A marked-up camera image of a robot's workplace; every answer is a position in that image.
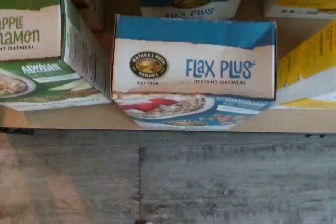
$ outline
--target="oval logo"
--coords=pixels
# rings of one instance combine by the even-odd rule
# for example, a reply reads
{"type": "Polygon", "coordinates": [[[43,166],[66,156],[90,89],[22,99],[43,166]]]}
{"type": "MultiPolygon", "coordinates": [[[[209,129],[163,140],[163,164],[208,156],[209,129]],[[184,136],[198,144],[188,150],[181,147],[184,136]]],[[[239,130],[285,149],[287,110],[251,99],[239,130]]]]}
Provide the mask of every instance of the oval logo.
{"type": "Polygon", "coordinates": [[[210,3],[212,0],[173,0],[172,6],[179,9],[192,9],[210,3]]]}
{"type": "Polygon", "coordinates": [[[138,52],[130,60],[133,73],[143,78],[158,78],[163,76],[168,68],[166,59],[156,52],[138,52]]]}

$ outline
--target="gray wood surface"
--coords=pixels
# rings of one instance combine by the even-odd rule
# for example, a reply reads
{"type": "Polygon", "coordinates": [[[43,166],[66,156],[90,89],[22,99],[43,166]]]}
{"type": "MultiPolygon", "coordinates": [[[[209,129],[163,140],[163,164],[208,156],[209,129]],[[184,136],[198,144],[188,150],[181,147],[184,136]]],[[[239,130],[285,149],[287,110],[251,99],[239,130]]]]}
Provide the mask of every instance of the gray wood surface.
{"type": "Polygon", "coordinates": [[[141,217],[155,224],[336,223],[336,145],[144,148],[141,217]]]}
{"type": "Polygon", "coordinates": [[[0,224],[336,223],[336,137],[0,135],[0,224]]]}
{"type": "Polygon", "coordinates": [[[134,224],[138,171],[136,147],[2,135],[0,223],[134,224]]]}

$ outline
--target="green oatmeal box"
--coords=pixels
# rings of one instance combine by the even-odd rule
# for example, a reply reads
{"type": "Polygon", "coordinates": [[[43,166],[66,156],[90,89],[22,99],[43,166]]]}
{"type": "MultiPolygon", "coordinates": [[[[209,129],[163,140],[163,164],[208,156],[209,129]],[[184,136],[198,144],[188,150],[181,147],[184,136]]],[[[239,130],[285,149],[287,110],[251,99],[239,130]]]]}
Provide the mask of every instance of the green oatmeal box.
{"type": "Polygon", "coordinates": [[[0,105],[110,103],[110,66],[71,0],[0,0],[0,105]]]}

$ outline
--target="oatmeal bowl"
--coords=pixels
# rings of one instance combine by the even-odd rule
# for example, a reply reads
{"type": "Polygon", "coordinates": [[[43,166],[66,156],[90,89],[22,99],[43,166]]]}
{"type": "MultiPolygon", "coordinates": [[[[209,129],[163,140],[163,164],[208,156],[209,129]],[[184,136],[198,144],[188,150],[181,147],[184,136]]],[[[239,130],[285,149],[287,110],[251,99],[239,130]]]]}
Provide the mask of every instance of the oatmeal bowl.
{"type": "Polygon", "coordinates": [[[0,69],[0,98],[18,97],[34,90],[33,81],[0,69]]]}
{"type": "Polygon", "coordinates": [[[168,119],[202,113],[215,105],[215,99],[202,94],[126,94],[115,102],[134,118],[168,119]]]}

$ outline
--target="white plate image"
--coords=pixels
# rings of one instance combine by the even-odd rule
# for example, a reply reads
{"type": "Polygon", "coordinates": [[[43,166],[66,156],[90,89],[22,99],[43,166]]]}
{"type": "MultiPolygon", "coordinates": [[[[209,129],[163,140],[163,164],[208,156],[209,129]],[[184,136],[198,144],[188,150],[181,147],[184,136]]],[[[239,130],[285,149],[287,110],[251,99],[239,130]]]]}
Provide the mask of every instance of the white plate image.
{"type": "Polygon", "coordinates": [[[33,81],[0,68],[0,90],[4,85],[2,82],[7,81],[10,83],[16,82],[17,87],[21,90],[8,95],[0,95],[0,98],[19,97],[34,91],[36,87],[33,81]]]}
{"type": "Polygon", "coordinates": [[[211,109],[215,105],[215,99],[212,97],[207,97],[205,95],[178,95],[178,94],[151,94],[151,95],[124,95],[122,99],[116,99],[115,102],[122,107],[122,109],[126,110],[126,113],[130,116],[140,119],[168,119],[175,118],[179,116],[187,116],[202,113],[211,109]],[[150,104],[155,104],[152,102],[153,99],[163,99],[175,101],[175,104],[170,105],[160,105],[154,106],[153,110],[148,109],[147,112],[143,112],[141,110],[137,110],[133,106],[135,104],[142,104],[144,106],[151,106],[150,104]],[[192,108],[192,104],[188,103],[187,100],[195,100],[200,102],[202,105],[195,104],[194,106],[198,106],[199,108],[192,108]]]}

